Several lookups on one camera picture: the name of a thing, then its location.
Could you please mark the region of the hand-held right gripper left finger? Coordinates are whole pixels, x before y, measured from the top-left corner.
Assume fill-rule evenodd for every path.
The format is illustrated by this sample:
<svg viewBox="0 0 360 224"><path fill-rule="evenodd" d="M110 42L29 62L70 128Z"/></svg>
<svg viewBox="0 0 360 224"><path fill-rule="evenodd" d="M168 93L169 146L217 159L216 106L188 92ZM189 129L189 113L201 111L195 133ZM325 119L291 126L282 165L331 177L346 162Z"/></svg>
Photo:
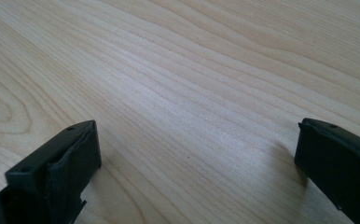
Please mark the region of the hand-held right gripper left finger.
<svg viewBox="0 0 360 224"><path fill-rule="evenodd" d="M64 129L5 172L5 221L73 224L86 204L81 193L101 165L95 121Z"/></svg>

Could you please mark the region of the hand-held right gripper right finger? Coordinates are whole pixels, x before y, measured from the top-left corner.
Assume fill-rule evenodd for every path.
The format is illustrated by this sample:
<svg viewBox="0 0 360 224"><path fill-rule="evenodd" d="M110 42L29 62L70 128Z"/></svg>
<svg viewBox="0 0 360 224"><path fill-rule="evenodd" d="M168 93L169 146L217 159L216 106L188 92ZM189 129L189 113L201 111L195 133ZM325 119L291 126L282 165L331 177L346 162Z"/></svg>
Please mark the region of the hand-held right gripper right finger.
<svg viewBox="0 0 360 224"><path fill-rule="evenodd" d="M295 165L355 224L360 224L360 137L305 118L298 125Z"/></svg>

